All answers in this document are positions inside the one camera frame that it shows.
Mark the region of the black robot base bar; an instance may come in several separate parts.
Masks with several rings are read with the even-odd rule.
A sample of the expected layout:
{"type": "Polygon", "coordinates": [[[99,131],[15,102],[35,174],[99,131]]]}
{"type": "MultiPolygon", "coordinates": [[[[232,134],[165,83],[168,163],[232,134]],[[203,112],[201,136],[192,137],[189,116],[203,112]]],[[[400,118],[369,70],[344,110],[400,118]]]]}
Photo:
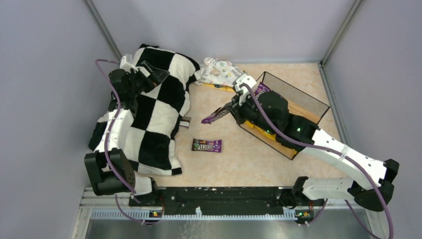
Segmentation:
{"type": "Polygon", "coordinates": [[[290,187],[161,187],[129,200],[131,207],[157,207],[168,215],[278,215],[284,210],[322,206],[323,199],[296,197],[290,187]]]}

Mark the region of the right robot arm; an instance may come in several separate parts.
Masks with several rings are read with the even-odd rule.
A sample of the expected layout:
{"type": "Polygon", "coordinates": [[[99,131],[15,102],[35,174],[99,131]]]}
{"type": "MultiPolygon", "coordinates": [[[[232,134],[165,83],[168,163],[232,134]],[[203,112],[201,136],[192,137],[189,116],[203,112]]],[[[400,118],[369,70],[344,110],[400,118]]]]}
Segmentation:
{"type": "Polygon", "coordinates": [[[399,163],[373,159],[350,148],[310,119],[291,113],[288,106],[288,100],[270,90],[248,96],[243,102],[235,95],[223,111],[238,125],[248,123],[277,146],[293,154],[312,155],[343,173],[337,178],[297,178],[291,190],[296,204],[338,199],[354,201],[374,212],[384,211],[394,193],[399,163]]]}

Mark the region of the brown M&M bag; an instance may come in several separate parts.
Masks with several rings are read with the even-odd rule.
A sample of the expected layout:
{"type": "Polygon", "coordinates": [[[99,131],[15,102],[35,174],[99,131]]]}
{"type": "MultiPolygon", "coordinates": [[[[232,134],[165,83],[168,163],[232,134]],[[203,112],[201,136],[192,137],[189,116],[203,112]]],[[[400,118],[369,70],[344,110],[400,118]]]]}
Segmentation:
{"type": "Polygon", "coordinates": [[[211,113],[209,116],[205,117],[201,120],[202,124],[212,124],[213,122],[221,119],[222,117],[226,116],[229,113],[227,107],[220,107],[211,113]]]}

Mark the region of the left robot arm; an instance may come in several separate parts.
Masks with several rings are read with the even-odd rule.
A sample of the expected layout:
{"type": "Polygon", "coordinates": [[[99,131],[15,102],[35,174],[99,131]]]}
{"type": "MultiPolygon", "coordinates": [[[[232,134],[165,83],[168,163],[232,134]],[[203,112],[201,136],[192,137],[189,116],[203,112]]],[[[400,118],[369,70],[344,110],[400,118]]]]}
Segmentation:
{"type": "Polygon", "coordinates": [[[96,126],[86,154],[84,164],[89,181],[97,196],[114,195],[128,192],[134,201],[140,196],[155,195],[158,188],[155,180],[135,172],[123,149],[129,129],[137,114],[136,97],[149,93],[170,75],[167,70],[159,69],[146,61],[135,66],[125,59],[118,69],[105,74],[97,59],[95,64],[111,88],[111,100],[104,121],[96,126]]]}

